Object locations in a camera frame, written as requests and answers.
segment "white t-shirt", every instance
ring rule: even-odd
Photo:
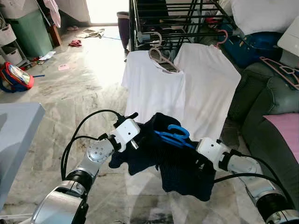
[[[219,49],[196,43],[184,43],[174,64],[186,77],[182,127],[192,140],[218,139],[240,74]]]
[[[129,96],[125,115],[139,115],[135,121],[147,122],[156,112],[181,121],[185,107],[185,74],[169,73],[153,61],[145,50],[128,54],[122,86]]]

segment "purple cloth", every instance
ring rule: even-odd
[[[299,163],[299,113],[266,115],[264,118],[279,130]]]

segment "green sofa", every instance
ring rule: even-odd
[[[299,165],[279,131],[263,117],[298,113],[299,91],[262,63],[252,64],[241,76],[228,116],[241,124],[251,154],[273,168],[299,209]],[[262,169],[271,176],[265,167]]]

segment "tile floor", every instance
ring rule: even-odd
[[[106,28],[112,32],[116,27]],[[64,43],[45,64],[28,72],[45,75],[35,79],[27,92],[0,93],[0,103],[40,102],[46,114],[11,187],[0,215],[32,213],[38,203],[60,183],[60,158],[76,125],[84,116],[99,109],[124,113],[127,91],[120,86],[125,63],[121,41],[108,38],[82,39],[83,47],[67,44],[78,39],[68,31]],[[58,71],[67,63],[69,70]],[[79,134],[99,136],[111,130],[115,118],[111,114],[95,116]],[[222,139],[232,148],[246,152],[236,126],[227,122]],[[74,144],[68,170],[82,159],[87,141]],[[165,193],[159,173],[153,168],[135,176],[127,165],[110,169],[103,165],[90,194],[87,222],[110,224],[121,220],[126,224],[259,224],[263,223],[239,180],[220,182],[213,188],[211,200],[201,202],[176,192]]]

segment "bright doorway light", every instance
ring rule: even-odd
[[[128,0],[86,0],[91,23],[117,23],[117,12],[129,11]]]

